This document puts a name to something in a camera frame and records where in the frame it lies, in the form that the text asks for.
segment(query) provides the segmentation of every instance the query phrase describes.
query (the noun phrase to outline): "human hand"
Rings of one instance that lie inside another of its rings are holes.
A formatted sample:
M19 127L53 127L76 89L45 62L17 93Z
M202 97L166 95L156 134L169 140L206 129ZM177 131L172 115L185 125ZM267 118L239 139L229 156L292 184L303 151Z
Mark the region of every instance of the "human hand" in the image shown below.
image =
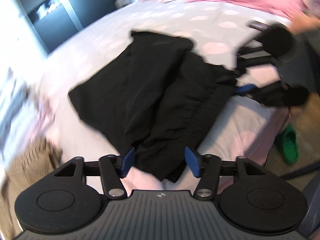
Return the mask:
M317 27L320 27L320 19L318 17L300 13L293 18L292 24L289 26L289 30L293 34L298 34Z

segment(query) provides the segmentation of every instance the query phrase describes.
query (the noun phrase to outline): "tan pants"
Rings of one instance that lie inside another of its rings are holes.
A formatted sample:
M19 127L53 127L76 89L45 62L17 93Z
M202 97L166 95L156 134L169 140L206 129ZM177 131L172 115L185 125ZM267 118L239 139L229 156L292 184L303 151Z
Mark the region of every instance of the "tan pants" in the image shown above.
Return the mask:
M6 171L0 192L0 231L12 240L21 233L14 203L19 194L60 166L62 151L54 149L46 138L38 138L16 156Z

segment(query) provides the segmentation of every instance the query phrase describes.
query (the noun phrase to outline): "polka dot bedsheet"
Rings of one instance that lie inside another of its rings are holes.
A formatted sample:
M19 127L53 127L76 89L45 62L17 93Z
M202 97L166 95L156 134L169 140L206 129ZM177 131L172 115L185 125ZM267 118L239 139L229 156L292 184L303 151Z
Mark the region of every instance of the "polka dot bedsheet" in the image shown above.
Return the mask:
M247 27L257 20L289 24L289 20L266 12L223 2L169 3L136 2L115 11L88 26L58 47L47 59L41 90L51 98L55 122L47 133L63 149L64 162L75 156L95 161L106 154L117 154L106 138L79 120L68 100L68 91L84 82L116 58L131 42L130 30L150 30L191 38L194 51L206 62L235 67L235 51L246 39L257 34ZM263 85L278 80L271 66L251 68L239 84ZM222 160L235 160L245 155L263 164L275 136L289 118L285 108L263 108L248 98L230 99L217 122L203 140L201 154L218 155ZM190 189L198 179L186 168L177 183L157 181L152 175L132 168L123 179L128 193L132 189ZM230 180L220 180L220 190ZM98 178L88 184L102 192Z

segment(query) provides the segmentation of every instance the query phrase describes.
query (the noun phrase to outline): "black cable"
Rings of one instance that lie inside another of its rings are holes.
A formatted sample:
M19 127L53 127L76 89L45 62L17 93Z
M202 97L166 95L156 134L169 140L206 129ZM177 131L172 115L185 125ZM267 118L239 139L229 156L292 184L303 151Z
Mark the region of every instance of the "black cable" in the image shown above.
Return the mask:
M306 167L303 167L301 169L298 169L296 171L293 171L293 172L290 172L290 173L287 173L287 174L284 174L282 176L280 176L282 179L294 179L296 177L300 177L302 175L306 175L308 173L311 173L311 172L314 172L314 171L317 171L320 169L320 161L318 162L315 162L315 163L312 163Z

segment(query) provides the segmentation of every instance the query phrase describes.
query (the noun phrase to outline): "wooden floor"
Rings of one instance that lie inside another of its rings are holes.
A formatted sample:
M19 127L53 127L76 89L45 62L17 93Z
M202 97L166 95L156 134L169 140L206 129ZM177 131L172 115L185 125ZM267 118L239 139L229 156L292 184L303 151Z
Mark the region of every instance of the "wooden floor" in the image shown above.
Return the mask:
M312 94L301 113L293 113L292 125L297 133L299 160L294 165L287 165L275 146L269 152L266 168L276 175L281 175L320 160L320 98ZM292 185L302 190L315 174L289 180Z

